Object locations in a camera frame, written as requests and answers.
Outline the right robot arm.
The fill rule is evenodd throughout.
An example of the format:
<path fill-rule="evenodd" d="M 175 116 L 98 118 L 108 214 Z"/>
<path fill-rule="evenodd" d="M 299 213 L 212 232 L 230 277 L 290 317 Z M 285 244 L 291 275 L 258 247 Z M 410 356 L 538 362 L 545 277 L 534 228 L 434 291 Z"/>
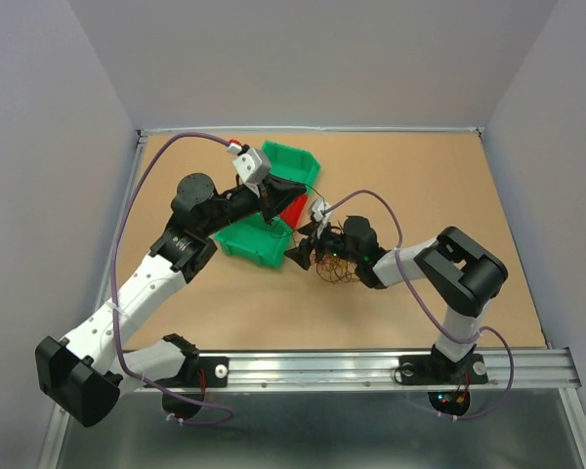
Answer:
<path fill-rule="evenodd" d="M 355 276 L 370 289 L 403 283 L 413 290 L 414 280 L 427 280 L 446 305 L 443 322 L 424 310 L 439 331 L 430 370 L 441 381 L 464 371 L 484 311 L 509 277 L 501 260 L 453 226 L 428 241 L 391 250 L 380 245 L 370 222 L 361 216 L 347 218 L 341 227 L 312 220 L 300 233 L 302 240 L 284 256 L 304 270 L 331 258 L 352 264 Z"/>

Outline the red plastic bin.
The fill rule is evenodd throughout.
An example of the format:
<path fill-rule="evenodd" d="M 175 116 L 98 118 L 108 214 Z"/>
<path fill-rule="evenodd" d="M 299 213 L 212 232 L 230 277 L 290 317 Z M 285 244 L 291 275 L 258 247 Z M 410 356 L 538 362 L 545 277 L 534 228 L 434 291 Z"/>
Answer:
<path fill-rule="evenodd" d="M 303 210 L 307 204 L 308 196 L 304 193 L 292 201 L 282 212 L 279 219 L 290 229 L 295 230 L 302 217 Z"/>

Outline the near green plastic bin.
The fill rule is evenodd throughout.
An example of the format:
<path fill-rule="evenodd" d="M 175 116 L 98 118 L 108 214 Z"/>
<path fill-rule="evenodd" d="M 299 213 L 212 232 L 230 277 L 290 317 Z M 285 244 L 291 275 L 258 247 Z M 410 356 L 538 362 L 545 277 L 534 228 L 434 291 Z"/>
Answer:
<path fill-rule="evenodd" d="M 293 230 L 279 217 L 267 224 L 261 214 L 238 221 L 213 235 L 222 251 L 254 265 L 279 269 Z"/>

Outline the aluminium front mounting rail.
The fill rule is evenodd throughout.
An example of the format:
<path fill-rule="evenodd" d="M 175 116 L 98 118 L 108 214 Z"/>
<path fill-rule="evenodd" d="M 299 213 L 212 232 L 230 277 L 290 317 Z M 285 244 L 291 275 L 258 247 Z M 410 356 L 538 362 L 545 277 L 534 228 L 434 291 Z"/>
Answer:
<path fill-rule="evenodd" d="M 207 388 L 215 392 L 365 392 L 365 391 L 435 391 L 468 387 L 476 390 L 571 388 L 580 385 L 572 357 L 565 350 L 503 349 L 477 350 L 483 356 L 488 383 L 457 386 L 404 386 L 393 379 L 398 358 L 405 355 L 430 355 L 427 350 L 380 351 L 293 351 L 293 352 L 183 352 L 170 343 L 130 352 L 125 359 L 130 374 L 118 364 L 108 371 L 95 371 L 91 365 L 59 351 L 51 363 L 54 370 L 40 366 L 38 380 L 43 391 L 84 387 L 98 394 L 109 390 L 118 398 L 136 391 L 151 381 L 139 374 L 145 365 L 162 362 L 179 354 L 222 355 L 230 359 L 228 386 Z"/>

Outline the far green plastic bin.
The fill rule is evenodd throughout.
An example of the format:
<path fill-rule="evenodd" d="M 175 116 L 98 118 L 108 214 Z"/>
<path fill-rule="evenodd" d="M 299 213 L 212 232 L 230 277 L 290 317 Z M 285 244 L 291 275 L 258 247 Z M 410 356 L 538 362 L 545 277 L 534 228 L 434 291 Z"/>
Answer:
<path fill-rule="evenodd" d="M 313 187 L 321 165 L 307 150 L 265 141 L 262 151 L 272 164 L 271 172 L 282 179 Z"/>

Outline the green plastic bin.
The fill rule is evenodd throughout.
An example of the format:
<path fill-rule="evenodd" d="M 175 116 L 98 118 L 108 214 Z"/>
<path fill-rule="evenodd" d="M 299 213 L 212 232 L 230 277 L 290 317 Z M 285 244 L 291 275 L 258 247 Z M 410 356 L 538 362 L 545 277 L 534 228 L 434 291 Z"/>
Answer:
<path fill-rule="evenodd" d="M 279 269 L 293 230 L 279 217 L 267 224 L 261 214 L 238 221 L 213 235 L 222 251 L 254 265 Z"/>
<path fill-rule="evenodd" d="M 265 141 L 262 151 L 272 164 L 271 172 L 282 179 L 313 187 L 321 165 L 307 150 Z"/>

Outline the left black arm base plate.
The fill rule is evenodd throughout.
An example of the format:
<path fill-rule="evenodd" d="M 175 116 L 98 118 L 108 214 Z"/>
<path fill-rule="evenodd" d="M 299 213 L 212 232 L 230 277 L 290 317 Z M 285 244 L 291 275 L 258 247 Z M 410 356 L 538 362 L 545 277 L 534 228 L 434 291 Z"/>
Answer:
<path fill-rule="evenodd" d="M 229 371 L 230 359 L 226 356 L 179 354 L 145 365 L 139 374 L 167 388 L 225 388 Z"/>

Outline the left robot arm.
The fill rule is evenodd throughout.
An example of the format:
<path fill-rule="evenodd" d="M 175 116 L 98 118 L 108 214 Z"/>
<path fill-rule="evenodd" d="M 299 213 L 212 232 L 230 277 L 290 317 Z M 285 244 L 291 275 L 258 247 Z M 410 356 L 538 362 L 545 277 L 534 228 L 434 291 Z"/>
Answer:
<path fill-rule="evenodd" d="M 252 191 L 239 185 L 217 192 L 203 173 L 185 176 L 172 199 L 161 237 L 122 286 L 62 339 L 35 349 L 41 391 L 84 427 L 101 422 L 119 399 L 144 385 L 203 387 L 207 375 L 197 348 L 178 334 L 125 353 L 124 342 L 170 297 L 189 284 L 217 250 L 216 232 L 261 214 L 270 221 L 303 195 L 303 184 L 267 175 Z"/>

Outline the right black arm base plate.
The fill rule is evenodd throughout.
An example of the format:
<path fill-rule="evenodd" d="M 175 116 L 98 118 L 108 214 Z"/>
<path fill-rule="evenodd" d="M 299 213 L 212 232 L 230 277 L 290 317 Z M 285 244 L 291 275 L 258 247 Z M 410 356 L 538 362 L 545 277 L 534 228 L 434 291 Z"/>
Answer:
<path fill-rule="evenodd" d="M 483 385 L 488 383 L 483 356 L 465 357 L 452 362 L 432 355 L 405 355 L 398 358 L 393 379 L 404 386 L 457 386 L 458 384 Z"/>

